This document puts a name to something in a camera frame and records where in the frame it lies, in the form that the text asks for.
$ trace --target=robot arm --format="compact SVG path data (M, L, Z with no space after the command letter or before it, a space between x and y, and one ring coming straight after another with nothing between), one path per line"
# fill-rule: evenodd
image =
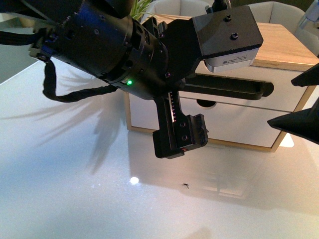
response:
M230 63L251 64L247 52L256 55L263 39L247 6L175 20L169 25L158 25L151 18L141 25L129 16L132 3L133 0L4 0L0 12L37 19L34 31L38 36L30 55L47 63L47 97L70 102L121 89L154 100L159 117L159 130L153 134L156 156L181 156L208 142L204 116L185 116L181 111L178 91L185 85L185 78L194 75L201 60L211 71ZM102 92L88 89L57 97L51 57L110 86Z

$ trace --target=white chair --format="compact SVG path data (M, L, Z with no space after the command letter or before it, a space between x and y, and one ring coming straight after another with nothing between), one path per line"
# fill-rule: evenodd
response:
M301 9L275 1L249 5L256 22L281 24L290 31L314 55L319 55L319 39L317 36L298 27L305 12Z
M200 16L206 14L205 7L207 5L208 3L203 0L156 0L150 4L146 12L177 16Z

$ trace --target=black metal bracket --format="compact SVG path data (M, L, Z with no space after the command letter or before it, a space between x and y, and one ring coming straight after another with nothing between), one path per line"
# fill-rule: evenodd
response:
M231 16L231 21L225 20L228 16ZM190 20L174 20L159 35L159 39L169 53L166 82L170 86L195 73L201 60L256 49L263 43L248 6Z
M274 85L265 81L197 74L192 78L186 77L182 91L259 100L269 96L274 91Z
M154 101L159 118L159 130L153 133L156 157L172 159L208 143L204 116L184 115L180 108L178 91Z

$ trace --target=drawer handle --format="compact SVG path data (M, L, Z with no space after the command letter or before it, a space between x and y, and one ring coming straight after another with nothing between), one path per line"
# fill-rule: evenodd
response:
M204 108L213 108L217 104L216 101L206 101L206 100L199 100L199 99L197 99L196 102Z

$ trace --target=small insect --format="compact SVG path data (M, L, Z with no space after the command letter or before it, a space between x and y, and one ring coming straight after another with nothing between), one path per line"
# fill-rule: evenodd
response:
M189 189L189 185L187 183L183 183L183 186Z

